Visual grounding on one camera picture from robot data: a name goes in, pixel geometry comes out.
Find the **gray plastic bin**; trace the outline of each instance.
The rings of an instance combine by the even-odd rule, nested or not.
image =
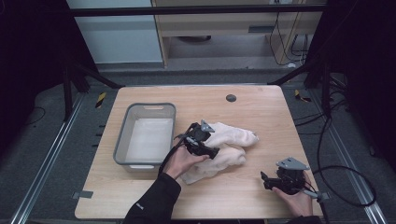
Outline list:
[[[158,171],[172,148],[176,108],[170,103],[130,105],[114,150],[114,161],[129,172]]]

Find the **tripod leg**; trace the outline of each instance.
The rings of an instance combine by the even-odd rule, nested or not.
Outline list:
[[[330,65],[328,62],[324,63],[321,98],[323,112],[329,118],[332,111],[330,107]]]
[[[88,92],[90,90],[90,85],[84,76],[76,75],[72,70],[74,67],[69,68],[69,78],[72,83],[75,85],[79,92]]]
[[[72,114],[73,100],[72,100],[72,87],[71,81],[68,75],[67,66],[64,68],[64,121],[67,121]]]
[[[78,68],[79,70],[83,71],[84,73],[86,73],[88,76],[95,78],[96,80],[106,84],[108,87],[110,87],[112,89],[119,89],[119,88],[124,87],[124,85],[119,85],[115,82],[112,82],[112,81],[108,80],[107,78],[102,77],[99,74],[91,71],[90,69],[82,66],[81,64],[76,63],[76,64],[74,64],[74,66],[76,68]]]
[[[282,85],[283,83],[285,83],[285,82],[291,80],[292,78],[297,77],[297,76],[300,75],[301,73],[309,71],[309,70],[313,67],[313,65],[314,65],[316,62],[317,62],[316,59],[310,60],[309,62],[306,62],[306,63],[303,64],[302,66],[300,66],[300,67],[294,69],[293,71],[291,71],[291,72],[288,73],[287,75],[283,76],[282,78],[280,78],[280,79],[278,79],[278,80],[276,80],[276,81],[273,81],[273,82],[268,82],[267,84],[268,84],[268,85],[277,85],[277,86],[280,86],[280,85]]]

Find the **metal rail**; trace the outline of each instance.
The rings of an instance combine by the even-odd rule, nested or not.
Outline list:
[[[322,111],[322,108],[320,106],[320,96],[318,95],[318,93],[316,91],[309,91],[309,92],[312,95],[312,99],[315,105],[317,106],[318,110]],[[355,162],[352,160],[351,156],[347,152],[347,147],[345,146],[341,136],[339,135],[337,129],[333,124],[331,124],[329,127],[329,133],[332,142],[334,144],[335,151],[337,152],[338,158],[341,160],[341,163],[343,163],[347,167],[359,171],[359,168],[357,167],[357,165],[355,164]],[[373,199],[373,194],[371,193],[370,188],[367,186],[364,179],[351,172],[347,172],[347,175],[361,203],[369,203]],[[370,219],[372,223],[374,224],[388,223],[377,202],[375,202],[374,204],[368,207],[367,206],[364,207],[364,210],[367,214],[367,217]]]
[[[44,184],[46,183],[46,180],[53,167],[53,164],[55,163],[56,158],[58,157],[58,154],[61,151],[62,146],[64,145],[66,136],[68,135],[77,117],[84,95],[84,93],[78,94],[78,97],[73,106],[75,108],[73,110],[73,113],[71,114],[70,118],[64,122],[60,131],[58,132],[58,135],[56,136],[51,148],[49,149],[46,159],[44,159],[43,163],[41,164],[40,170],[35,176],[35,180],[33,181],[26,195],[24,196],[17,211],[12,216],[10,220],[11,224],[23,224],[29,217],[32,208],[35,205],[35,201],[37,200],[41,190],[43,189]]]
[[[316,12],[334,8],[336,8],[336,6],[328,6],[327,4],[285,4],[193,7],[77,8],[68,10],[43,10],[42,13],[52,16],[69,15],[73,17],[106,17],[214,13]]]

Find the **hand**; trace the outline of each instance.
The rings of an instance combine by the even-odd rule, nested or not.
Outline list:
[[[165,166],[165,173],[177,179],[180,175],[186,173],[190,168],[198,162],[209,159],[208,155],[194,156],[186,149],[186,147],[179,147],[175,154],[171,156]]]
[[[309,180],[308,175],[304,172],[306,186],[309,187],[311,181]],[[283,192],[281,189],[276,187],[272,188],[272,191],[277,194],[285,203],[288,205],[289,210],[295,217],[310,217],[313,216],[313,208],[312,208],[312,198],[302,191],[289,195]]]

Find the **white cabinet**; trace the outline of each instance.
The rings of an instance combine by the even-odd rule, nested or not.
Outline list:
[[[70,8],[151,7],[150,0],[67,0]],[[162,63],[153,16],[76,17],[98,68]]]

